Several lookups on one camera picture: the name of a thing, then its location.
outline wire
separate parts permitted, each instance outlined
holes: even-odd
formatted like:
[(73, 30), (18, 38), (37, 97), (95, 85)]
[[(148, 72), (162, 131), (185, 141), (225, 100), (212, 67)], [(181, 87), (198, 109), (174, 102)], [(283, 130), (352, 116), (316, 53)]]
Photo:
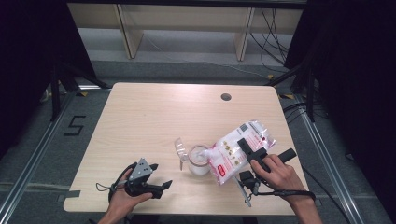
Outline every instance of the wire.
[(106, 190), (110, 190), (111, 187), (103, 186), (103, 185), (101, 185), (101, 184), (99, 184), (99, 183), (96, 183), (96, 189), (97, 189), (98, 191), (106, 191)]
[(300, 108), (297, 108), (297, 109), (293, 110), (293, 111), (286, 117), (286, 120), (288, 120), (288, 118), (290, 118), (290, 116), (291, 116), (292, 114), (294, 114), (294, 112), (299, 111), (299, 110), (300, 110)]
[(301, 165), (301, 167), (303, 168), (303, 170), (309, 175), (311, 176), (311, 178), (323, 189), (323, 191), (329, 196), (329, 198), (332, 200), (332, 202), (335, 204), (335, 206), (337, 207), (337, 209), (341, 212), (341, 214), (344, 216), (344, 218), (346, 219), (347, 223), (350, 223), (349, 219), (347, 218), (347, 214), (344, 212), (344, 210), (340, 207), (340, 205), (335, 201), (334, 197), (330, 194), (329, 191), (326, 190), (326, 188), (324, 188), (324, 186), (322, 184), (320, 184), (320, 182), (303, 166)]
[(293, 109), (294, 107), (297, 107), (297, 106), (301, 106), (301, 105), (306, 105), (306, 103), (298, 103), (298, 104), (294, 104), (294, 105), (289, 105), (283, 109), (283, 113), (286, 113), (288, 110)]
[(256, 38), (254, 37), (254, 35), (252, 33), (250, 33), (250, 36), (253, 38), (253, 40), (259, 45), (259, 47), (262, 49), (262, 51), (264, 50), (267, 54), (269, 54), (271, 57), (273, 57), (277, 62), (281, 63), (282, 65), (284, 64), (281, 60), (279, 60), (274, 54), (272, 54), (270, 51), (268, 51), (268, 49), (264, 48), (264, 45), (262, 46), (259, 41), (256, 40)]
[[(156, 44), (154, 44), (154, 42), (153, 42), (148, 36), (145, 35), (145, 38), (148, 40), (148, 42), (149, 42), (155, 49), (157, 49), (157, 50), (159, 50), (159, 51), (161, 51), (161, 52), (164, 52), (160, 47), (158, 47)], [(254, 73), (254, 72), (249, 72), (249, 71), (245, 71), (245, 70), (242, 70), (242, 69), (233, 67), (233, 66), (228, 65), (228, 64), (210, 63), (210, 62), (205, 62), (205, 61), (193, 62), (193, 61), (188, 61), (188, 60), (183, 60), (183, 59), (171, 58), (171, 57), (169, 57), (169, 56), (167, 56), (167, 55), (164, 55), (164, 57), (167, 58), (167, 59), (170, 59), (170, 60), (172, 60), (172, 61), (176, 61), (176, 62), (184, 62), (184, 63), (208, 63), (208, 64), (213, 64), (213, 65), (216, 65), (216, 66), (229, 67), (229, 68), (232, 68), (232, 69), (234, 69), (234, 70), (236, 70), (236, 71), (239, 71), (239, 72), (248, 73), (248, 74), (252, 74), (252, 75), (256, 75), (256, 76), (259, 76), (259, 77), (263, 77), (263, 78), (269, 79), (268, 77), (266, 77), (266, 76), (264, 76), (264, 75), (262, 75), (262, 74)]]
[(264, 64), (264, 61), (262, 60), (262, 53), (260, 54), (260, 60), (262, 61), (262, 66), (264, 66), (266, 69), (271, 70), (271, 71), (275, 71), (275, 72), (280, 72), (280, 73), (287, 73), (287, 72), (283, 72), (283, 71), (279, 71), (279, 70), (275, 70), (273, 68), (268, 67), (267, 65)]
[[(264, 11), (263, 11), (262, 8), (261, 8), (261, 10), (262, 10), (262, 16), (264, 17), (265, 23), (267, 24), (268, 31), (269, 31), (267, 37), (264, 37), (264, 35), (262, 35), (262, 37), (265, 39), (265, 42), (264, 42), (263, 46), (265, 46), (265, 44), (268, 43), (268, 44), (271, 45), (273, 48), (278, 49), (278, 50), (279, 50), (279, 53), (280, 53), (280, 55), (281, 55), (281, 57), (282, 57), (282, 59), (283, 59), (282, 64), (284, 64), (284, 62), (286, 61), (285, 52), (287, 53), (289, 50), (288, 50), (286, 47), (284, 47), (283, 45), (280, 44), (279, 39), (278, 39), (278, 37), (277, 37), (276, 22), (275, 22), (276, 9), (272, 9), (272, 18), (273, 18), (273, 19), (272, 19), (271, 25), (270, 25), (270, 23), (268, 22), (267, 18), (265, 17), (265, 14), (264, 14)], [(269, 38), (270, 35), (273, 37), (273, 39), (274, 39), (275, 42), (277, 43), (278, 47), (275, 47), (275, 46), (272, 45), (270, 42), (268, 42), (268, 38)]]
[(295, 119), (297, 119), (298, 117), (300, 117), (302, 114), (306, 113), (306, 110), (304, 112), (301, 112), (299, 115), (297, 115), (296, 117), (294, 117), (291, 121), (288, 122), (288, 124), (291, 124)]

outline black cable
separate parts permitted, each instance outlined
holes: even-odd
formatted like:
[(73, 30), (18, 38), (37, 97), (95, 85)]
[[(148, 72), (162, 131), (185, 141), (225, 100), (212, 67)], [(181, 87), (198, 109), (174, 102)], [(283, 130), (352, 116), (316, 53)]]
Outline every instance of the black cable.
[(291, 195), (305, 195), (312, 198), (315, 201), (317, 198), (315, 194), (308, 190), (295, 190), (295, 189), (276, 189), (273, 192), (258, 192), (257, 195), (266, 196), (266, 195), (274, 195), (279, 197), (287, 197)]
[(265, 17), (265, 14), (264, 14), (264, 11), (263, 11), (263, 10), (262, 10), (262, 16), (264, 17), (265, 22), (267, 23), (267, 26), (268, 26), (268, 30), (269, 30), (268, 36), (271, 35), (271, 36), (273, 37), (273, 39), (275, 40), (275, 42), (276, 42), (277, 45), (278, 45), (278, 48), (277, 48), (277, 47), (274, 47), (272, 44), (271, 44), (271, 46), (273, 46), (275, 49), (278, 49), (278, 50), (279, 50), (280, 55), (282, 56), (282, 59), (285, 61), (285, 60), (286, 60), (286, 57), (285, 57), (285, 55), (284, 55), (284, 52), (283, 52), (283, 50), (282, 50), (282, 47), (283, 47), (284, 49), (286, 49), (286, 47), (284, 47), (283, 45), (281, 45), (281, 44), (279, 43), (279, 39), (277, 38), (276, 23), (275, 23), (276, 10), (273, 9), (272, 12), (273, 12), (273, 20), (272, 20), (271, 26), (270, 26), (270, 24), (269, 24), (267, 18)]
[(259, 47), (264, 50), (267, 54), (269, 54), (271, 57), (273, 57), (275, 60), (277, 60), (279, 63), (281, 63), (282, 65), (284, 64), (281, 60), (279, 60), (274, 54), (272, 54), (270, 51), (268, 51), (267, 49), (264, 48), (264, 46), (262, 46), (254, 37), (254, 35), (252, 33), (250, 33), (250, 36), (253, 38), (253, 40), (259, 45)]
[(298, 117), (300, 117), (302, 114), (306, 113), (306, 110), (304, 112), (301, 112), (299, 115), (297, 115), (296, 117), (294, 117), (291, 121), (288, 122), (288, 124), (291, 124), (295, 119), (297, 119)]
[(285, 120), (288, 120), (288, 118), (290, 118), (290, 116), (291, 116), (292, 114), (294, 114), (296, 111), (299, 111), (299, 110), (300, 110), (300, 108), (294, 109), (290, 114), (288, 114), (287, 117), (285, 117)]
[(262, 61), (262, 66), (264, 66), (266, 69), (271, 70), (271, 71), (274, 71), (274, 72), (279, 72), (279, 73), (282, 73), (282, 74), (287, 73), (287, 72), (284, 72), (284, 71), (279, 71), (279, 70), (270, 68), (270, 67), (268, 67), (267, 65), (265, 65), (264, 61), (262, 60), (262, 53), (260, 54), (260, 59), (261, 59), (261, 61)]
[(283, 109), (283, 113), (287, 112), (290, 109), (293, 109), (294, 107), (301, 106), (301, 105), (306, 105), (306, 103), (297, 103), (294, 105), (289, 105)]
[(264, 38), (265, 42), (263, 44), (263, 46), (265, 46), (267, 43), (273, 47), (274, 49), (278, 49), (277, 46), (273, 45), (271, 42), (268, 41), (268, 38), (270, 37), (270, 34), (267, 34), (267, 37), (264, 36), (264, 33), (262, 33), (262, 38)]
[(274, 38), (274, 40), (276, 41), (277, 45), (279, 46), (279, 48), (278, 48), (278, 49), (279, 49), (279, 53), (280, 53), (280, 55), (281, 55), (282, 58), (283, 58), (283, 62), (285, 62), (285, 61), (286, 61), (286, 56), (285, 56), (285, 54), (284, 54), (282, 48), (280, 47), (281, 44), (279, 43), (279, 39), (277, 38), (276, 23), (275, 23), (276, 9), (273, 8), (272, 11), (273, 11), (273, 23), (274, 23), (274, 31), (275, 31), (275, 38)]
[(341, 212), (341, 214), (344, 216), (344, 218), (346, 219), (347, 223), (350, 223), (347, 214), (344, 212), (344, 210), (340, 207), (340, 205), (335, 201), (335, 199), (332, 197), (332, 195), (330, 194), (329, 191), (326, 190), (326, 188), (323, 187), (322, 184), (320, 184), (320, 182), (303, 166), (301, 165), (301, 167), (303, 168), (303, 170), (309, 175), (311, 176), (311, 178), (323, 189), (323, 191), (329, 196), (329, 198), (332, 200), (332, 202), (335, 204), (335, 206), (337, 207), (337, 209)]
[(103, 185), (101, 185), (101, 184), (99, 184), (99, 183), (96, 183), (96, 189), (97, 189), (98, 191), (106, 191), (106, 190), (110, 190), (111, 187), (103, 186)]

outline hand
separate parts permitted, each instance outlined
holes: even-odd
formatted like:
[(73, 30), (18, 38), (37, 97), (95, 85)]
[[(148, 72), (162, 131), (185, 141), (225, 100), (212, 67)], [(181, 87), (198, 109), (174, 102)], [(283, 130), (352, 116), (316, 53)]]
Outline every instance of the hand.
[(277, 155), (268, 155), (262, 161), (271, 169), (270, 173), (263, 170), (259, 163), (254, 160), (251, 161), (251, 167), (257, 175), (268, 182), (272, 189), (305, 190), (294, 168), (283, 163)]
[[(120, 180), (125, 180), (132, 169), (125, 172)], [(98, 224), (112, 224), (117, 223), (122, 218), (130, 214), (134, 207), (152, 198), (151, 193), (144, 193), (136, 197), (131, 197), (125, 192), (124, 188), (117, 189), (111, 197), (110, 205), (107, 208), (105, 215)]]
[[(294, 168), (283, 163), (277, 155), (268, 155), (262, 161), (271, 169), (270, 173), (263, 170), (257, 161), (252, 160), (250, 165), (272, 189), (306, 190)], [(309, 196), (290, 195), (282, 199), (289, 203), (300, 223), (322, 223), (315, 202)]]

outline snack bag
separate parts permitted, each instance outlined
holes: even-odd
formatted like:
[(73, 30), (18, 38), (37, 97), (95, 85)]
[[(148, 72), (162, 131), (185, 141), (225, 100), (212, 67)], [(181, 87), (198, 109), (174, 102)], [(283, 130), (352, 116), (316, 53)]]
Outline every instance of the snack bag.
[(245, 152), (237, 143), (242, 138), (247, 140), (253, 151), (262, 147), (268, 151), (276, 143), (268, 130), (257, 120), (248, 121), (222, 137), (205, 151), (212, 174), (220, 185), (248, 164)]

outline cable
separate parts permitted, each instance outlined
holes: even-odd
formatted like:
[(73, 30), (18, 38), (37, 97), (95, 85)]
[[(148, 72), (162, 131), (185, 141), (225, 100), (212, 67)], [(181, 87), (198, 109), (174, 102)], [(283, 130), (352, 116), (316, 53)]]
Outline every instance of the cable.
[(288, 110), (293, 109), (294, 107), (297, 107), (297, 106), (301, 106), (301, 105), (306, 105), (306, 103), (298, 103), (298, 104), (294, 104), (294, 105), (289, 105), (283, 109), (283, 113), (286, 113)]
[(294, 117), (291, 121), (288, 122), (288, 124), (291, 124), (295, 119), (297, 119), (298, 117), (300, 117), (302, 114), (306, 113), (306, 110), (304, 112), (301, 112), (299, 115), (297, 115), (296, 117)]
[(270, 51), (268, 51), (267, 49), (264, 48), (264, 46), (260, 45), (260, 43), (256, 40), (256, 38), (254, 37), (254, 35), (252, 33), (250, 33), (250, 36), (253, 38), (253, 40), (259, 45), (259, 47), (264, 50), (267, 54), (269, 54), (271, 57), (273, 57), (277, 62), (279, 62), (280, 64), (284, 64), (284, 62), (282, 62), (281, 60), (279, 60), (274, 54), (272, 54)]
[[(148, 40), (148, 42), (149, 42), (155, 49), (157, 49), (157, 50), (159, 50), (159, 51), (161, 51), (161, 52), (164, 52), (160, 47), (158, 47), (157, 45), (155, 45), (155, 44), (152, 42), (152, 40), (151, 40), (148, 36), (145, 35), (145, 38)], [(209, 62), (205, 62), (205, 61), (202, 61), (202, 62), (193, 62), (193, 61), (187, 61), (187, 60), (183, 60), (183, 59), (174, 59), (174, 58), (168, 57), (167, 55), (164, 55), (164, 57), (167, 58), (167, 59), (170, 59), (170, 60), (172, 60), (172, 61), (176, 61), (176, 62), (184, 62), (184, 63), (208, 63), (208, 64), (213, 64), (213, 65), (216, 65), (216, 66), (229, 67), (229, 68), (232, 68), (232, 69), (234, 69), (234, 70), (236, 70), (236, 71), (239, 71), (239, 72), (248, 73), (248, 74), (253, 74), (253, 75), (256, 75), (256, 76), (259, 76), (259, 77), (263, 77), (263, 78), (269, 79), (268, 77), (266, 77), (266, 76), (264, 76), (264, 75), (261, 75), (261, 74), (259, 74), (259, 73), (254, 73), (254, 72), (245, 71), (245, 70), (242, 70), (242, 69), (233, 67), (233, 66), (228, 65), (228, 64), (209, 63)]]
[(275, 69), (272, 69), (272, 68), (266, 66), (266, 65), (264, 64), (264, 61), (262, 60), (262, 52), (261, 52), (261, 54), (260, 54), (260, 60), (262, 61), (262, 66), (264, 66), (266, 69), (271, 70), (271, 71), (280, 72), (280, 73), (283, 73), (283, 74), (287, 73), (287, 72), (275, 70)]
[(292, 114), (294, 114), (294, 112), (299, 111), (299, 110), (300, 110), (300, 108), (297, 108), (297, 109), (293, 110), (293, 111), (286, 117), (286, 120), (288, 120), (288, 118), (290, 118), (290, 116), (291, 116)]
[[(273, 48), (278, 49), (278, 50), (279, 50), (279, 53), (280, 53), (280, 55), (281, 55), (281, 57), (282, 57), (282, 59), (283, 59), (283, 63), (284, 63), (284, 62), (286, 61), (286, 56), (285, 56), (284, 52), (286, 52), (286, 51), (284, 51), (283, 49), (286, 49), (286, 50), (288, 50), (288, 49), (279, 43), (279, 39), (278, 39), (278, 37), (277, 37), (276, 23), (275, 23), (276, 9), (272, 9), (272, 12), (273, 12), (273, 20), (272, 20), (272, 22), (271, 22), (271, 25), (269, 24), (267, 18), (265, 17), (265, 14), (264, 14), (264, 11), (263, 11), (262, 8), (261, 8), (261, 10), (262, 10), (262, 16), (263, 16), (264, 19), (265, 19), (265, 23), (267, 23), (267, 27), (268, 27), (268, 31), (269, 31), (269, 34), (268, 34), (267, 37), (264, 37), (264, 36), (263, 36), (264, 39), (265, 39), (264, 46), (265, 46), (265, 43), (268, 43), (268, 44), (270, 44)], [(274, 45), (272, 45), (271, 43), (268, 42), (269, 35), (271, 35), (271, 36), (273, 37), (273, 39), (274, 39), (275, 42), (277, 43), (278, 47), (275, 47)]]
[(329, 198), (332, 200), (332, 202), (335, 204), (335, 206), (337, 207), (337, 209), (341, 212), (341, 214), (344, 216), (344, 218), (346, 219), (347, 223), (350, 223), (349, 219), (347, 218), (347, 214), (344, 212), (344, 210), (340, 207), (340, 205), (335, 201), (334, 197), (330, 194), (329, 191), (327, 191), (322, 184), (320, 184), (320, 182), (303, 166), (301, 165), (301, 167), (303, 168), (303, 170), (309, 175), (311, 176), (311, 178), (323, 189), (323, 191), (329, 196)]
[(110, 190), (111, 187), (103, 186), (103, 185), (101, 185), (101, 184), (99, 184), (99, 183), (96, 183), (96, 189), (97, 189), (98, 191), (106, 191), (106, 190)]
[(274, 195), (274, 196), (279, 196), (279, 197), (286, 197), (286, 196), (291, 196), (291, 195), (306, 195), (312, 198), (312, 200), (315, 201), (317, 198), (315, 194), (311, 191), (308, 190), (290, 190), (290, 189), (276, 189), (273, 192), (257, 192), (257, 195)]

